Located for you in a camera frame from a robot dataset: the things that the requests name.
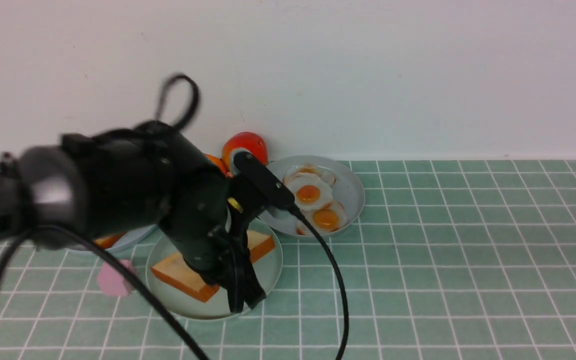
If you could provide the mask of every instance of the tomato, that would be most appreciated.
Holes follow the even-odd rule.
[[[256,157],[261,164],[268,164],[268,150],[266,148],[266,142],[261,136],[253,132],[240,132],[235,136],[231,137],[221,150],[221,160],[228,169],[231,168],[231,152],[233,150],[243,148],[248,150],[254,157]]]

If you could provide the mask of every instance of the pink object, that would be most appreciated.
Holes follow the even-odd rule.
[[[130,260],[119,260],[119,262],[133,274],[135,273],[135,267]],[[106,262],[101,265],[101,271],[96,277],[96,283],[99,285],[99,289],[107,296],[123,297],[129,296],[133,292],[133,286]]]

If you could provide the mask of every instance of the fried egg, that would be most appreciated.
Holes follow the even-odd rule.
[[[314,173],[302,173],[286,185],[294,203],[304,211],[319,210],[333,202],[332,188]]]
[[[302,211],[306,220],[319,234],[328,234],[340,230],[348,223],[348,215],[341,203],[334,201],[329,206],[319,210]],[[297,234],[312,235],[306,224],[297,220]]]
[[[330,187],[337,181],[335,174],[332,173],[332,171],[319,166],[306,164],[304,166],[295,166],[286,171],[286,174],[283,177],[283,184],[288,185],[292,180],[302,174],[315,174],[322,180],[322,182],[328,184]]]

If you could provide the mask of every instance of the white wall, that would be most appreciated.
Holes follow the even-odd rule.
[[[174,71],[208,153],[576,158],[576,0],[0,0],[0,150],[133,125]]]

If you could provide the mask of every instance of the plate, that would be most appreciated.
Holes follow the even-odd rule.
[[[111,248],[105,249],[108,253],[114,254],[119,253],[119,251],[126,250],[132,246],[137,245],[138,242],[142,241],[145,237],[148,236],[153,230],[155,230],[156,225],[149,225],[140,228],[135,228],[135,230],[131,230],[126,232]],[[90,251],[86,250],[84,246],[80,244],[75,245],[73,247],[68,248],[68,251],[71,253],[78,253],[78,254],[91,254]]]
[[[347,166],[326,157],[314,155],[291,156],[274,161],[269,164],[267,168],[279,180],[283,180],[286,171],[293,167],[304,166],[306,164],[311,164],[332,171],[334,177],[336,177],[336,182],[332,186],[333,198],[343,205],[343,209],[345,209],[345,212],[348,215],[348,223],[346,223],[345,226],[339,228],[339,230],[323,234],[326,237],[329,237],[347,228],[350,224],[354,223],[357,218],[359,218],[359,214],[361,214],[364,209],[364,204],[366,202],[364,185],[357,175],[355,175],[355,173]],[[299,235],[297,233],[297,218],[287,212],[283,217],[274,217],[270,215],[269,212],[265,211],[259,216],[259,219],[280,233],[304,239],[313,237],[312,235]]]
[[[259,285],[261,285],[263,291],[268,295],[277,284],[279,275],[282,272],[282,266],[284,265],[282,246],[277,234],[259,219],[254,219],[248,229],[262,234],[272,235],[272,240],[274,241],[274,249],[253,264]],[[151,271],[151,267],[177,251],[178,249],[175,248],[166,236],[159,239],[152,248],[146,263],[146,285],[154,296],[156,296],[170,312],[174,312],[188,319],[214,321],[238,316],[239,314],[231,314],[228,306],[228,294],[223,287],[220,288],[210,300],[201,302],[155,277]],[[242,313],[248,310],[250,310],[250,308],[244,304]]]

